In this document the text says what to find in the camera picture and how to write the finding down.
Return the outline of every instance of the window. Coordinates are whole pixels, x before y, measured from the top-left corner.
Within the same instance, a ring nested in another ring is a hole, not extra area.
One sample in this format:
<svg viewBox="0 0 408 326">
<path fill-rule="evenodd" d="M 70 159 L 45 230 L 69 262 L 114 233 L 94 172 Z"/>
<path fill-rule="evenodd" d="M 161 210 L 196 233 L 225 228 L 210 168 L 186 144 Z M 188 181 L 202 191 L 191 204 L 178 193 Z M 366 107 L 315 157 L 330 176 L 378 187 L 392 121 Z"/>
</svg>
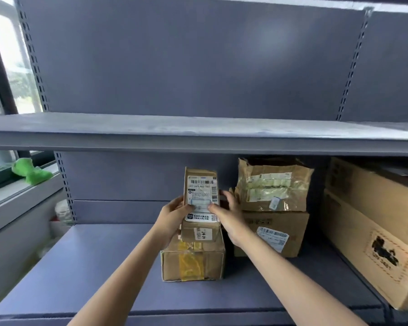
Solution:
<svg viewBox="0 0 408 326">
<path fill-rule="evenodd" d="M 42 111 L 14 0 L 0 0 L 0 116 Z M 54 161 L 50 151 L 0 151 L 0 187 L 20 179 L 11 164 L 21 157 L 35 166 Z"/>
</svg>

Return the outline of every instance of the person's left hand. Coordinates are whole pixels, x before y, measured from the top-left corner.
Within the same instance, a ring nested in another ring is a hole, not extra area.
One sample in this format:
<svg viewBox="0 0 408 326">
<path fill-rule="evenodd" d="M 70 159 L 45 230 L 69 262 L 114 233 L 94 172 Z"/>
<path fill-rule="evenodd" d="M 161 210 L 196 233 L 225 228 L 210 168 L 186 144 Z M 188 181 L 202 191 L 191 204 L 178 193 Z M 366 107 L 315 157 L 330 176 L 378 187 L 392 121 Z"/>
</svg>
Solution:
<svg viewBox="0 0 408 326">
<path fill-rule="evenodd" d="M 181 221 L 193 210 L 192 205 L 183 206 L 183 196 L 179 196 L 163 206 L 156 223 L 153 225 L 153 229 L 158 235 L 162 236 L 164 247 L 169 244 L 174 234 L 176 234 Z"/>
</svg>

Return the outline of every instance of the hand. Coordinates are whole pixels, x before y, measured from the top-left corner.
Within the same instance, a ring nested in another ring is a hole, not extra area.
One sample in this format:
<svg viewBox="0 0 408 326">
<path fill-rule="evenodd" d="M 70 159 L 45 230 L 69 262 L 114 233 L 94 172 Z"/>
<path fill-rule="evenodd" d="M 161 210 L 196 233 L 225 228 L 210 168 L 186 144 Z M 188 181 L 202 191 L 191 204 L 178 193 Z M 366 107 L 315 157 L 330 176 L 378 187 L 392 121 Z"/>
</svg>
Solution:
<svg viewBox="0 0 408 326">
<path fill-rule="evenodd" d="M 219 218 L 233 244 L 241 247 L 244 236 L 252 231 L 246 224 L 242 210 L 234 195 L 228 191 L 221 191 L 221 194 L 227 197 L 230 210 L 215 204 L 210 204 L 208 210 Z"/>
<path fill-rule="evenodd" d="M 153 225 L 153 230 L 161 235 L 166 247 L 174 234 L 177 232 L 181 221 L 185 216 L 192 212 L 192 205 L 183 205 L 183 196 L 176 197 L 167 205 L 163 206 L 156 223 Z"/>
</svg>

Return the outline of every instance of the window sill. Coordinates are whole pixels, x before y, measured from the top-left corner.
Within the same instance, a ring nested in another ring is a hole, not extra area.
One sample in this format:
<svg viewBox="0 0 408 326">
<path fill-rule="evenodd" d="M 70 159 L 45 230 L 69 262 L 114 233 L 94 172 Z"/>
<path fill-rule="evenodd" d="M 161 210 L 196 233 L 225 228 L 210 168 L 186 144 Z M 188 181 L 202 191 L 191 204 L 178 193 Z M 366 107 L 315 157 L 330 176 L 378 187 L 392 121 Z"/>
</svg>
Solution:
<svg viewBox="0 0 408 326">
<path fill-rule="evenodd" d="M 21 179 L 0 188 L 0 229 L 63 188 L 57 164 L 44 169 L 51 171 L 53 178 L 36 186 Z"/>
</svg>

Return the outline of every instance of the metal shelf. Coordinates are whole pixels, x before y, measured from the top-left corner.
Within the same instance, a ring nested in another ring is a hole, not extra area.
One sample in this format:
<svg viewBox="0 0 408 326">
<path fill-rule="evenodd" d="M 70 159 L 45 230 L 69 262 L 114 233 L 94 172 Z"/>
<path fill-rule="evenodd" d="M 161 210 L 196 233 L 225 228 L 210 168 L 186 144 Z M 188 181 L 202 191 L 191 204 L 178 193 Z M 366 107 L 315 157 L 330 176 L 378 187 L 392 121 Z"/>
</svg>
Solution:
<svg viewBox="0 0 408 326">
<path fill-rule="evenodd" d="M 0 149 L 408 155 L 408 124 L 159 115 L 0 116 Z"/>
<path fill-rule="evenodd" d="M 0 303 L 0 325 L 28 323 L 28 319 L 42 325 L 66 325 L 150 227 L 75 225 Z M 291 261 L 366 322 L 384 322 L 381 302 L 325 243 L 305 243 L 300 256 Z M 249 259 L 231 257 L 226 265 L 223 280 L 164 283 L 157 258 L 131 309 L 129 323 L 292 324 Z"/>
</svg>

